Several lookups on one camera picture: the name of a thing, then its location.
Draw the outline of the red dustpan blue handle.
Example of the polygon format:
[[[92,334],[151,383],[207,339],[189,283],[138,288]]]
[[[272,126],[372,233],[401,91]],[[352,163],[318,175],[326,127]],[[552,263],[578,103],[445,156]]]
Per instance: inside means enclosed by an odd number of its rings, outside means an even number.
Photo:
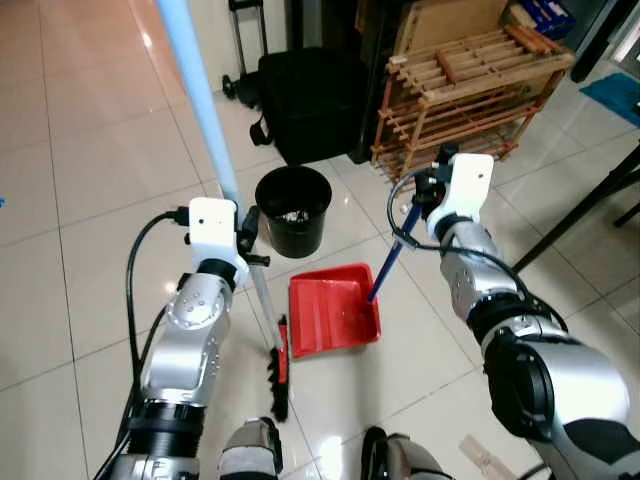
[[[388,233],[335,248],[288,282],[293,358],[370,346],[402,332],[425,305],[397,262],[385,261]]]

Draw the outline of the light blue handled broom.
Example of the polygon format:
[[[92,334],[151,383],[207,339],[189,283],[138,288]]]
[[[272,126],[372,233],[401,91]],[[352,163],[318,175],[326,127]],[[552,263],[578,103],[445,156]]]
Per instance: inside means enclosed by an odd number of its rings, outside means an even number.
[[[237,205],[236,220],[241,225],[248,207],[242,200],[236,170],[230,160],[230,150],[221,128],[218,110],[212,96],[212,86],[204,63],[204,56],[198,45],[198,36],[189,12],[188,0],[155,0],[157,9],[169,38],[170,49],[175,56],[175,64],[180,70],[189,105],[196,116],[198,127],[210,156],[211,166],[218,179],[221,196]],[[289,420],[289,372],[291,372],[291,352],[288,346],[288,326],[280,324],[283,316],[276,314],[265,278],[265,268],[250,266],[251,282],[266,317],[266,332],[270,334],[269,383],[271,393],[271,415],[278,422]]]

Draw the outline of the teal floor mat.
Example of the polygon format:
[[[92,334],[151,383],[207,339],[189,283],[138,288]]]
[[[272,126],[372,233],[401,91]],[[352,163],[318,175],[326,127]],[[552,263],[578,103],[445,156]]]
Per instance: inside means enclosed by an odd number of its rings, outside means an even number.
[[[614,73],[581,87],[589,99],[599,102],[611,113],[640,127],[640,83],[626,73]]]

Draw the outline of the black waste bin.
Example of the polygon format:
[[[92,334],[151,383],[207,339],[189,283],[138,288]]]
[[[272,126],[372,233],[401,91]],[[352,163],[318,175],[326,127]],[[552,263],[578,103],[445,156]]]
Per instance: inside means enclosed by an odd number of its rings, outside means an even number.
[[[305,259],[319,250],[333,198],[324,174],[310,166],[279,166],[260,179],[253,198],[279,255]]]

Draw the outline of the wooden slatted rack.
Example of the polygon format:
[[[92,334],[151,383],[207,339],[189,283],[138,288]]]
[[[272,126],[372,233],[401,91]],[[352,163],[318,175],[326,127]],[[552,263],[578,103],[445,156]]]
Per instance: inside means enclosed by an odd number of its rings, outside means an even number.
[[[575,63],[571,50],[504,19],[500,0],[408,6],[385,63],[372,168],[389,182],[445,145],[506,160]]]

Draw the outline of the black cabinet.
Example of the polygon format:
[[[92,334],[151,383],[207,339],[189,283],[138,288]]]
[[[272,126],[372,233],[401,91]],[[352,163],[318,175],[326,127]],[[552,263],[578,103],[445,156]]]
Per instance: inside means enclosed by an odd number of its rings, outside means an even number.
[[[412,1],[358,0],[356,3],[355,27],[360,33],[360,59],[365,64],[367,74],[364,105],[361,106],[360,137],[357,146],[349,151],[349,160],[353,164],[369,163],[372,159],[372,146],[378,137],[378,110],[387,82],[387,63],[396,46],[404,4]]]

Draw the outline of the black wheeled suitcase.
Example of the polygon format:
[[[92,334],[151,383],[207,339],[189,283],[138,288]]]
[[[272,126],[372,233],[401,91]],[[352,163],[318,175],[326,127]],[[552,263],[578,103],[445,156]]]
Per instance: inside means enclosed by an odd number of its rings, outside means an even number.
[[[239,76],[221,77],[221,92],[260,118],[250,125],[255,146],[273,146],[300,165],[349,154],[364,118],[367,69],[357,27],[358,0],[282,0],[285,46],[269,45],[268,0],[227,0]],[[259,14],[262,54],[248,70],[239,29],[244,10]]]

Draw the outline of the robot left leg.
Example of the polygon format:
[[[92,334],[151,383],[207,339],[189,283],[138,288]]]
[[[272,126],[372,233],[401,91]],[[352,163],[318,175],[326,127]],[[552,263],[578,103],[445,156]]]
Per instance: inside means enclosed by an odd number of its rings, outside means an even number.
[[[244,421],[220,453],[218,480],[280,480],[282,439],[270,417]]]

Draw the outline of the blue printed box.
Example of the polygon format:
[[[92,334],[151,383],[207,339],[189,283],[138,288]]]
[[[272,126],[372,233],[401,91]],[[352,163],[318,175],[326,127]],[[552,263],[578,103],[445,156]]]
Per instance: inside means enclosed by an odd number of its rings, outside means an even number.
[[[511,0],[509,14],[550,40],[562,40],[576,26],[576,18],[561,0]]]

